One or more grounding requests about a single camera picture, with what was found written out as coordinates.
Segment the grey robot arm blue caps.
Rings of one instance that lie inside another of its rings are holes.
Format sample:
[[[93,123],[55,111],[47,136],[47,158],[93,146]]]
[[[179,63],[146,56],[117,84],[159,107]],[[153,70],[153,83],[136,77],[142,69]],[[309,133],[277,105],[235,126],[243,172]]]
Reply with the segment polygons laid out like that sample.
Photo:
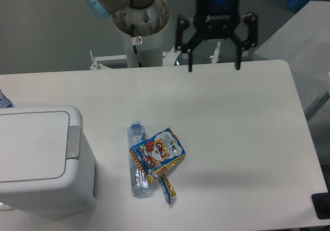
[[[258,17],[254,12],[240,15],[239,0],[196,0],[193,17],[177,17],[174,46],[167,54],[161,46],[170,11],[163,0],[85,1],[97,16],[112,17],[130,68],[175,65],[179,56],[192,66],[193,51],[202,41],[230,39],[239,70],[243,53],[258,43]]]

